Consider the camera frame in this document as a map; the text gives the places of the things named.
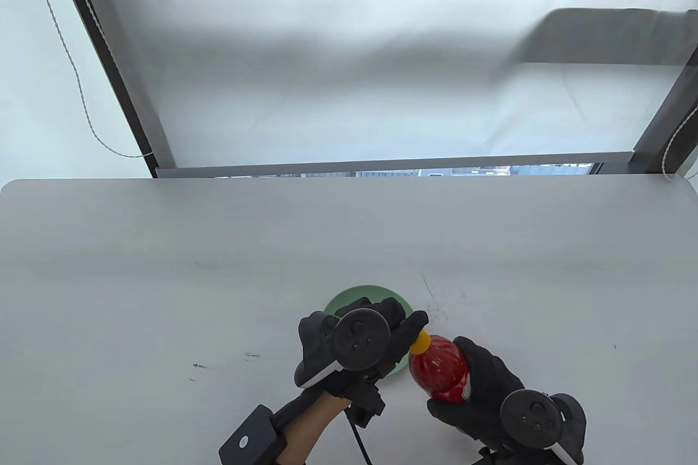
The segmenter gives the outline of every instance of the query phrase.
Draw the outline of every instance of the gloved hand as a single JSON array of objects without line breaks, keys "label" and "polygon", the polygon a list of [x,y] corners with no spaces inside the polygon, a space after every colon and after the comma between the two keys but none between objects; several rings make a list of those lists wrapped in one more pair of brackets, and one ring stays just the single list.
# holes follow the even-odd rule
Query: gloved hand
[{"label": "gloved hand", "polygon": [[[419,333],[429,322],[429,316],[424,311],[416,311],[409,318],[406,318],[403,306],[395,298],[386,298],[380,303],[371,303],[369,298],[359,298],[354,303],[342,307],[337,311],[336,316],[341,318],[356,309],[372,309],[386,319],[390,327],[390,345],[386,350],[386,355],[374,368],[366,371],[343,370],[327,376],[321,384],[330,394],[332,394],[330,389],[336,390],[346,387],[351,381],[363,380],[367,383],[376,383],[390,373],[408,353],[410,346],[417,340]],[[377,371],[378,368],[381,368],[382,376]]]},{"label": "gloved hand", "polygon": [[298,328],[303,345],[303,361],[296,369],[296,385],[306,383],[311,376],[332,363],[334,357],[329,349],[331,332],[341,316],[356,309],[372,309],[380,313],[390,328],[390,343],[384,357],[375,367],[361,371],[335,371],[319,382],[318,385],[323,390],[337,397],[346,397],[342,393],[355,383],[374,385],[377,380],[387,375],[408,353],[410,345],[429,322],[424,311],[416,311],[406,318],[405,310],[394,298],[387,298],[380,303],[371,303],[369,298],[360,298],[342,307],[335,315],[314,312],[303,318]]},{"label": "gloved hand", "polygon": [[424,311],[416,311],[406,318],[405,310],[394,298],[387,298],[375,304],[368,298],[361,298],[344,306],[335,315],[316,311],[303,318],[298,326],[303,346],[303,360],[296,368],[294,382],[300,387],[333,363],[334,356],[330,349],[332,330],[341,316],[361,308],[380,313],[390,328],[390,342],[382,360],[374,368],[366,370],[334,371],[315,385],[306,388],[298,398],[287,403],[274,414],[273,422],[277,430],[287,427],[300,413],[307,410],[323,391],[334,397],[351,400],[352,408],[357,408],[357,413],[363,417],[364,422],[374,414],[381,414],[384,403],[377,392],[376,381],[395,368],[395,365],[408,353],[422,328],[429,322]]},{"label": "gloved hand", "polygon": [[428,400],[429,413],[434,418],[458,428],[475,440],[480,440],[492,450],[506,446],[526,463],[557,463],[549,450],[526,448],[514,441],[504,430],[499,411],[504,399],[524,385],[501,358],[489,350],[459,336],[454,340],[465,356],[471,371],[471,395],[464,403],[446,403]]}]

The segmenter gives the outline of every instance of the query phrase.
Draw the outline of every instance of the white rope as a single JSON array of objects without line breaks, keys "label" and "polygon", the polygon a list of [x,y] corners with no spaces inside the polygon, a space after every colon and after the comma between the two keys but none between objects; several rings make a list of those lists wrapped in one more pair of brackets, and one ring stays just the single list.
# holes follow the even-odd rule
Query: white rope
[{"label": "white rope", "polygon": [[664,154],[661,156],[661,173],[669,181],[671,181],[671,178],[666,175],[666,155],[669,153],[669,149],[671,148],[671,144],[673,144],[673,139],[676,138],[676,135],[678,135],[679,132],[681,132],[681,129],[683,129],[683,126],[688,123],[688,120],[691,119],[691,116],[693,116],[696,113],[696,111],[698,111],[698,104],[696,104],[696,106],[693,108],[693,111],[688,113],[688,116],[686,116],[686,118],[683,119],[683,121],[681,122],[681,125],[676,127],[676,131],[674,131],[673,134],[671,135],[669,143],[666,144],[666,149],[664,149]]},{"label": "white rope", "polygon": [[[61,44],[63,44],[63,51],[65,51],[65,56],[68,57],[68,62],[70,62],[70,66],[73,68],[73,73],[75,74],[75,81],[77,82],[77,90],[80,92],[80,101],[82,102],[82,110],[85,112],[85,118],[87,118],[87,124],[89,125],[89,130],[92,132],[92,136],[97,139],[97,141],[102,144],[103,147],[106,149],[109,149],[114,154],[117,154],[119,156],[122,156],[123,158],[145,158],[145,156],[150,156],[153,154],[152,151],[147,154],[138,154],[137,156],[132,156],[130,154],[122,154],[118,151],[115,151],[112,149],[110,146],[108,146],[106,143],[102,141],[102,139],[97,136],[97,132],[95,132],[94,127],[92,126],[92,119],[90,118],[89,111],[87,111],[87,103],[85,102],[85,93],[82,90],[82,81],[80,80],[80,74],[77,72],[77,66],[75,66],[75,61],[73,60],[72,54],[70,54],[70,51],[68,51],[68,45],[65,43],[65,38],[63,38],[63,32],[61,31],[60,26],[58,25],[58,20],[56,19],[56,14],[53,11],[53,6],[51,4],[50,0],[45,0],[46,1],[46,6],[48,7],[48,11],[51,14],[51,19],[53,19],[53,25],[56,28],[56,32],[58,33],[58,37],[61,40]],[[90,14],[92,15],[92,20],[97,24],[97,29],[99,29],[99,34],[102,35],[102,40],[104,40],[105,45],[107,46],[107,49],[110,53],[111,56],[111,50],[109,49],[109,45],[107,44],[107,39],[104,36],[104,32],[102,31],[102,26],[100,26],[99,22],[97,21],[97,17],[95,16],[95,13],[92,9],[92,5],[90,5],[89,0],[84,0],[85,4],[87,4],[87,8],[89,9]]]}]

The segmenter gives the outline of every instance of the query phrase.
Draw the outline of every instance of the black glove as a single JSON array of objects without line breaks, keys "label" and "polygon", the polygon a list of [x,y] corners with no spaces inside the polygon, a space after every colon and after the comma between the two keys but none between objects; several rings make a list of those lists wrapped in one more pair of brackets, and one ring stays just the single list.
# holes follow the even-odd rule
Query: black glove
[{"label": "black glove", "polygon": [[334,372],[320,382],[320,386],[333,396],[342,397],[342,392],[352,387],[356,382],[374,385],[378,380],[390,373],[410,350],[424,326],[429,322],[429,316],[424,311],[416,311],[405,317],[405,310],[395,298],[386,298],[380,303],[371,303],[369,298],[360,298],[337,311],[340,318],[356,309],[372,309],[386,319],[390,327],[390,345],[386,355],[376,367],[364,371],[342,370]]},{"label": "black glove", "polygon": [[524,388],[521,380],[508,370],[501,358],[476,345],[473,340],[459,336],[454,343],[470,368],[471,395],[464,403],[429,400],[426,403],[429,413],[493,450],[503,446],[509,448],[526,463],[557,463],[553,452],[524,447],[504,430],[499,416],[500,408],[511,392]]}]

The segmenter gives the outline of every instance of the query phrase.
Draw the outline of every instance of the green bowl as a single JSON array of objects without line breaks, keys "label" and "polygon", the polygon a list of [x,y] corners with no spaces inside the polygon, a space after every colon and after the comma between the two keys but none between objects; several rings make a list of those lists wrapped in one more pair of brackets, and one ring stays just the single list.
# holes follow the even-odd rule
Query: green bowl
[{"label": "green bowl", "polygon": [[[400,305],[403,306],[405,314],[407,316],[411,315],[414,311],[405,299],[398,293],[394,293],[389,288],[379,287],[378,285],[359,285],[356,287],[348,288],[346,291],[342,291],[337,296],[332,298],[327,306],[324,308],[324,312],[329,315],[333,315],[343,306],[349,305],[349,303],[354,303],[354,301],[363,297],[369,298],[372,303],[379,303],[385,298],[395,298],[399,301]],[[408,355],[405,355],[402,360],[395,366],[389,376],[395,375],[399,371],[407,367]]]}]

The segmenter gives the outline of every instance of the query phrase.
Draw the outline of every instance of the red plastic bottle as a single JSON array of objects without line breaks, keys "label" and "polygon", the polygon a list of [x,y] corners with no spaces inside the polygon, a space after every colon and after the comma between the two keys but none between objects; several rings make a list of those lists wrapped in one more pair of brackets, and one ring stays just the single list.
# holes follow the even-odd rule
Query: red plastic bottle
[{"label": "red plastic bottle", "polygon": [[410,348],[410,373],[434,400],[458,403],[471,395],[468,362],[455,343],[442,336],[419,333]]}]

